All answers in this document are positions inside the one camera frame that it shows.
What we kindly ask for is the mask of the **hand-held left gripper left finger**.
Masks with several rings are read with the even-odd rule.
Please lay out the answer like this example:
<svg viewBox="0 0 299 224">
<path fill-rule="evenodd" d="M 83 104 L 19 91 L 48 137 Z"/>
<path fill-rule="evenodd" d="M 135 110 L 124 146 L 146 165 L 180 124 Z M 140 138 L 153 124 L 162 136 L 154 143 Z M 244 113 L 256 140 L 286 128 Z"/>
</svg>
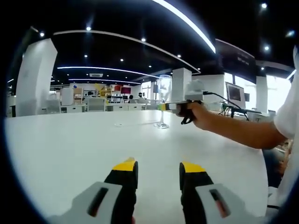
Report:
<svg viewBox="0 0 299 224">
<path fill-rule="evenodd" d="M 138 162 L 129 157 L 74 197 L 71 208 L 48 218 L 49 224 L 134 224 Z"/>
</svg>

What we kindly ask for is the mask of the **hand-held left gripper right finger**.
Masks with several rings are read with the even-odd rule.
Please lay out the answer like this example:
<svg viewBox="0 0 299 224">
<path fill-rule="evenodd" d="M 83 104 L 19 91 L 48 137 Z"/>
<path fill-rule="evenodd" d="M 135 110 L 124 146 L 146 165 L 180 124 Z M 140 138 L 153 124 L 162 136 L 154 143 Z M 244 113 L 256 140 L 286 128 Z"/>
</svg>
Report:
<svg viewBox="0 0 299 224">
<path fill-rule="evenodd" d="M 200 165 L 179 165 L 181 204 L 187 224 L 265 224 L 266 217 L 250 214 L 244 201 L 222 184 L 213 183 Z"/>
</svg>

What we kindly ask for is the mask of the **person's right hand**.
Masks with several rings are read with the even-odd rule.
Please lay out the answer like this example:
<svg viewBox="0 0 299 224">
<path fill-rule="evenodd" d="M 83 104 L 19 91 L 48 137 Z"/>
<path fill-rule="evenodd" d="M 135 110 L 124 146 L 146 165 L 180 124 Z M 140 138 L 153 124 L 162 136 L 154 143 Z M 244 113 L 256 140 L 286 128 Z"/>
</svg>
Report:
<svg viewBox="0 0 299 224">
<path fill-rule="evenodd" d="M 183 117 L 182 125 L 193 122 L 196 127 L 202 130 L 208 130 L 213 120 L 213 114 L 199 102 L 177 104 L 176 115 Z"/>
</svg>

